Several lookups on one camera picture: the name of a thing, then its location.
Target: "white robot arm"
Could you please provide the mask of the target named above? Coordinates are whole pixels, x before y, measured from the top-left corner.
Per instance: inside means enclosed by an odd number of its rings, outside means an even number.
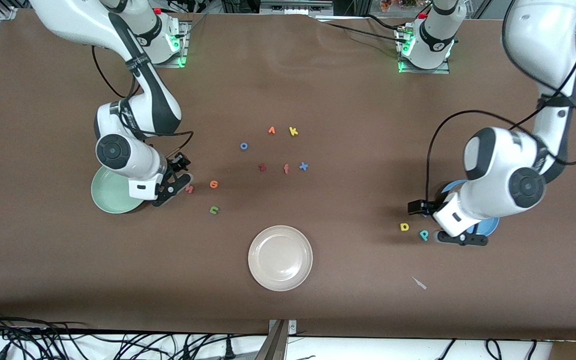
[[[179,20],[166,13],[153,12],[148,0],[100,0],[106,9],[128,24],[153,64],[162,64],[179,53]]]
[[[480,221],[535,207],[544,198],[546,184],[562,173],[564,166],[550,154],[567,158],[576,95],[576,70],[571,73],[575,31],[576,0],[517,0],[510,5],[503,24],[506,53],[537,81],[545,107],[535,119],[534,137],[486,127],[468,141],[463,155],[468,180],[430,211],[450,237],[463,238]]]
[[[101,164],[128,178],[132,198],[155,206],[170,200],[192,181],[190,162],[171,162],[144,143],[147,137],[173,135],[181,122],[181,109],[155,71],[153,63],[126,22],[99,0],[31,0],[48,30],[68,41],[113,50],[141,85],[143,93],[101,105],[94,119],[96,155]],[[169,178],[173,182],[161,187]]]
[[[418,68],[437,68],[448,57],[465,18],[464,0],[434,0],[428,16],[414,20],[414,38],[402,55]]]

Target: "black wire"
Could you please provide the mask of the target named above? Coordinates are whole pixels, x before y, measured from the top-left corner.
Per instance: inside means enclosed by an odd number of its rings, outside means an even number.
[[[536,348],[537,340],[532,340],[532,346],[530,347],[530,351],[528,351],[528,357],[526,357],[526,360],[531,360],[533,358],[533,353],[535,352]]]
[[[167,333],[166,335],[163,335],[162,337],[157,338],[155,341],[147,344],[146,347],[144,347],[144,348],[141,349],[141,351],[139,351],[139,352],[136,353],[135,355],[131,356],[131,357],[130,357],[130,360],[137,360],[137,358],[139,358],[139,355],[148,353],[148,351],[150,351],[150,350],[147,350],[147,348],[150,348],[151,346],[157,344],[158,342],[164,340],[164,339],[167,338],[167,337],[172,337],[172,333]]]
[[[167,356],[169,355],[169,353],[167,353],[167,351],[163,351],[163,350],[158,349],[158,348],[149,348],[148,346],[144,346],[144,345],[142,345],[142,344],[137,344],[137,343],[134,343],[134,342],[125,340],[125,339],[126,339],[125,335],[124,335],[124,338],[123,338],[122,340],[106,339],[106,338],[104,338],[104,337],[100,337],[100,336],[98,336],[98,335],[95,335],[94,333],[90,333],[90,337],[93,337],[93,338],[95,338],[95,339],[97,339],[97,340],[100,340],[100,341],[106,342],[106,343],[114,343],[114,344],[121,343],[121,344],[124,344],[124,345],[140,347],[140,348],[142,348],[142,349],[148,349],[148,351],[154,351],[154,352],[157,352],[157,353],[163,353],[164,355],[167,355]]]
[[[207,335],[203,335],[203,336],[199,337],[198,339],[195,339],[194,341],[190,342],[190,344],[188,344],[188,346],[185,346],[185,345],[184,345],[184,346],[183,346],[183,349],[182,349],[182,350],[179,350],[179,351],[176,352],[176,353],[174,353],[174,354],[169,358],[169,360],[174,360],[174,358],[176,358],[177,356],[179,356],[180,354],[182,354],[182,353],[184,353],[184,352],[187,353],[187,355],[195,354],[195,356],[196,356],[196,354],[199,352],[199,349],[201,349],[202,347],[208,346],[208,345],[210,345],[210,344],[222,342],[222,341],[226,340],[228,337],[229,337],[230,339],[234,339],[234,338],[255,337],[255,336],[256,336],[255,333],[241,333],[241,334],[237,334],[237,335],[227,335],[226,337],[221,337],[221,338],[219,338],[219,339],[213,339],[213,340],[210,340],[210,341],[207,341],[207,342],[205,341],[205,340],[208,340],[208,338],[210,338],[210,337],[214,337],[214,335],[215,335],[214,333],[208,333]],[[188,350],[188,347],[193,346],[193,345],[196,344],[197,342],[201,342],[201,344],[198,344],[198,345],[195,346],[194,348]],[[183,359],[183,358],[184,358],[184,355],[186,355],[186,354],[182,354],[182,355],[179,357],[179,359]]]
[[[368,31],[364,31],[364,30],[354,29],[354,28],[352,28],[352,27],[337,25],[336,23],[326,22],[326,24],[330,25],[331,27],[336,27],[336,28],[340,28],[340,29],[350,30],[351,32],[356,32],[356,33],[359,33],[359,34],[370,35],[371,37],[388,39],[388,40],[392,40],[392,41],[397,42],[397,43],[406,43],[406,40],[405,40],[405,39],[402,39],[402,38],[393,38],[393,37],[390,37],[390,36],[384,36],[384,35],[381,35],[381,34],[375,34],[374,32],[368,32]]]
[[[206,336],[203,341],[201,342],[201,344],[199,344],[196,348],[194,348],[194,353],[192,354],[192,356],[190,356],[190,360],[195,360],[197,358],[197,354],[199,354],[199,350],[202,349],[202,347],[206,344],[206,342],[208,341],[208,339],[210,339],[212,337],[212,335]]]
[[[89,360],[89,358],[87,358],[86,354],[83,353],[82,349],[80,348],[80,346],[77,344],[77,341],[76,341],[78,339],[85,337],[85,335],[82,335],[82,336],[78,337],[77,339],[75,339],[75,338],[73,338],[73,335],[71,335],[71,330],[70,330],[70,328],[68,328],[68,325],[66,323],[64,323],[62,325],[64,326],[64,329],[66,330],[66,334],[70,338],[70,342],[72,342],[72,344],[75,346],[75,349],[77,349],[77,351],[81,354],[81,356],[84,358],[84,360]]]
[[[2,324],[3,326],[5,326],[4,321],[8,321],[10,323],[12,323],[12,322],[29,322],[32,324],[44,325],[44,326],[47,326],[48,328],[50,328],[50,330],[52,330],[52,332],[55,334],[55,337],[59,337],[59,332],[57,331],[57,328],[54,325],[55,323],[51,323],[51,322],[43,321],[43,320],[39,320],[39,319],[29,319],[26,317],[0,316],[0,324]],[[57,355],[60,358],[67,358],[68,353],[66,351],[66,346],[64,346],[63,340],[61,339],[61,337],[59,337],[59,343],[61,344],[61,350],[60,350],[55,337],[50,337],[49,335],[46,335],[46,336],[43,336],[41,338],[41,341],[43,341],[43,344],[46,346],[47,351],[50,351],[51,346],[54,346],[55,350],[57,350]]]
[[[29,341],[32,342],[34,344],[34,346],[37,348],[37,350],[39,351],[39,354],[43,354],[42,356],[45,356],[46,358],[50,359],[53,356],[31,335],[28,335],[25,331],[23,331],[20,328],[13,328],[10,326],[2,326],[0,325],[0,330],[2,330],[2,334],[5,336],[5,338],[12,342],[12,344],[17,347],[18,349],[21,349],[22,351],[24,351],[28,356],[30,356],[30,358],[34,359],[34,357],[32,356],[32,354],[30,354],[27,350],[24,349],[23,346],[21,346],[21,341]]]
[[[183,359],[184,356],[186,356],[186,355],[190,355],[190,353],[191,353],[190,346],[194,345],[196,342],[203,340],[204,338],[212,337],[212,335],[214,335],[214,333],[208,333],[207,335],[203,335],[203,336],[199,337],[198,339],[194,340],[193,342],[190,342],[190,344],[188,343],[188,339],[190,339],[190,335],[186,336],[185,341],[183,342],[183,348],[181,350],[173,353],[172,356],[170,357],[170,360],[174,360],[174,358],[176,356],[178,356],[179,354],[182,354],[180,356],[181,359]]]
[[[448,355],[448,351],[450,351],[450,348],[453,347],[456,341],[457,339],[450,340],[450,343],[448,344],[448,346],[446,346],[446,349],[443,351],[443,354],[441,355],[441,357],[437,358],[437,360],[444,360],[446,358],[446,355]]]
[[[103,79],[103,81],[105,82],[106,85],[108,85],[108,87],[110,88],[110,90],[112,90],[112,92],[114,92],[114,95],[119,96],[119,98],[125,98],[126,96],[123,96],[122,94],[120,94],[119,92],[117,92],[117,90],[113,87],[113,85],[110,85],[110,82],[108,81],[108,79],[106,79],[106,76],[104,75],[103,71],[101,70],[101,68],[99,67],[99,62],[97,61],[97,55],[95,54],[95,46],[91,45],[90,49],[92,51],[92,60],[94,61],[94,66],[96,67],[96,70],[99,71],[99,75],[101,75],[101,78]],[[135,94],[137,94],[137,91],[139,91],[139,86],[137,86],[137,89],[134,89],[133,92],[133,87],[130,87],[130,96],[134,96]]]
[[[490,343],[492,343],[492,344],[494,344],[494,346],[496,346],[496,353],[497,353],[498,357],[494,356],[492,351],[490,351],[490,347],[489,347]],[[486,351],[487,351],[488,355],[490,355],[490,357],[493,358],[494,360],[501,360],[501,348],[499,347],[499,343],[497,342],[497,340],[493,340],[493,339],[486,340]]]
[[[388,23],[383,22],[381,19],[379,19],[377,16],[374,16],[374,14],[371,13],[367,13],[363,16],[364,18],[371,18],[372,20],[376,21],[379,25],[381,25],[382,27],[386,28],[386,29],[390,29],[390,30],[397,30],[397,25],[388,25]]]
[[[114,356],[114,360],[121,359],[126,351],[128,351],[133,346],[133,344],[137,344],[137,342],[141,342],[147,337],[150,337],[150,333],[135,335],[135,337],[130,340],[130,345],[127,346],[126,343],[122,344],[121,348],[119,348],[119,352],[117,352],[117,354]]]

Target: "brown table surface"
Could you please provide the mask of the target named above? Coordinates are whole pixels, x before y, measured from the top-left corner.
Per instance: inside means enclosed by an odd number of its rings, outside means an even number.
[[[398,73],[390,41],[306,16],[210,15],[186,68],[159,71],[183,109],[179,130],[196,132],[185,149],[194,193],[112,215],[90,198],[92,119],[116,97],[89,46],[19,11],[0,27],[0,313],[124,330],[263,333],[267,319],[298,319],[308,335],[576,339],[576,166],[535,209],[501,219],[485,247],[423,242],[418,232],[437,224],[406,215],[439,122],[535,108],[500,31],[466,21],[451,74],[422,75]],[[128,91],[118,55],[98,57]],[[446,126],[433,191],[464,177],[466,141],[491,125],[503,126],[476,115]],[[151,143],[167,153],[181,141]],[[247,264],[252,239],[277,224],[302,231],[314,253],[288,292],[258,285]]]

